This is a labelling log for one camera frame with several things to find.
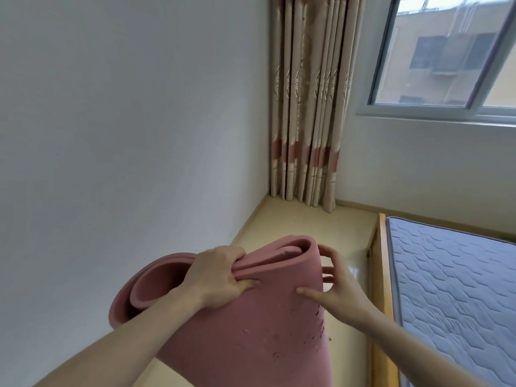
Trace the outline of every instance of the pink foam sheet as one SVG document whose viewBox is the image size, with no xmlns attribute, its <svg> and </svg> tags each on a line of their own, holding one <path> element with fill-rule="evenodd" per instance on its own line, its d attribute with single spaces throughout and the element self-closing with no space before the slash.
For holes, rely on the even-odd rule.
<svg viewBox="0 0 516 387">
<path fill-rule="evenodd" d="M 136 273 L 109 310 L 117 328 L 180 285 L 196 254 L 164 256 Z M 233 265 L 237 280 L 261 285 L 214 310 L 201 310 L 157 358 L 196 387 L 329 387 L 324 310 L 295 293 L 323 289 L 317 243 L 287 236 Z"/>
</svg>

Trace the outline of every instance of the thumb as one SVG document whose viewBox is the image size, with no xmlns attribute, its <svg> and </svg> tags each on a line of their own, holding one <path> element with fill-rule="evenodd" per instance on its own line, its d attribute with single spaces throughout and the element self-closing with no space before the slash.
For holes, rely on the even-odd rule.
<svg viewBox="0 0 516 387">
<path fill-rule="evenodd" d="M 254 288 L 260 285 L 259 279 L 242 279 L 236 282 L 236 287 L 240 291 L 240 293 L 245 292 L 248 289 Z"/>
<path fill-rule="evenodd" d="M 296 288 L 296 293 L 302 297 L 315 301 L 317 304 L 323 306 L 324 304 L 324 292 L 319 292 L 311 288 Z"/>
</svg>

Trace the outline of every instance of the blue quilted mattress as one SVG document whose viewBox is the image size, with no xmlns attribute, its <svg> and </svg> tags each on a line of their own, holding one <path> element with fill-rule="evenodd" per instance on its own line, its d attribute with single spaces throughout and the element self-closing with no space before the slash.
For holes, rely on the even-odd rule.
<svg viewBox="0 0 516 387">
<path fill-rule="evenodd" d="M 487 382 L 516 387 L 516 245 L 398 218 L 387 230 L 397 323 Z"/>
</svg>

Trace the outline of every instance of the beige tile floor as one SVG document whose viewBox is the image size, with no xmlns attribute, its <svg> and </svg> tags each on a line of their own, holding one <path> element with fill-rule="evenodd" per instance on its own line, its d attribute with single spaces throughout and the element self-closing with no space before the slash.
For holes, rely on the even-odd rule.
<svg viewBox="0 0 516 387">
<path fill-rule="evenodd" d="M 332 214 L 298 201 L 268 198 L 237 244 L 248 252 L 286 235 L 309 235 L 341 252 L 353 274 L 366 285 L 366 247 L 376 215 L 337 206 Z M 330 265 L 327 258 L 323 264 Z M 355 329 L 326 313 L 333 386 L 365 387 L 366 339 Z M 154 360 L 138 380 L 138 387 L 191 386 L 181 376 Z"/>
</svg>

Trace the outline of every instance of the beige curtain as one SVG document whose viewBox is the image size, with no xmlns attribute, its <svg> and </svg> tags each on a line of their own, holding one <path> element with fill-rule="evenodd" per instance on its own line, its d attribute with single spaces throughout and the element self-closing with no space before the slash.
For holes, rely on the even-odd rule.
<svg viewBox="0 0 516 387">
<path fill-rule="evenodd" d="M 274 0 L 270 194 L 335 207 L 365 0 Z"/>
</svg>

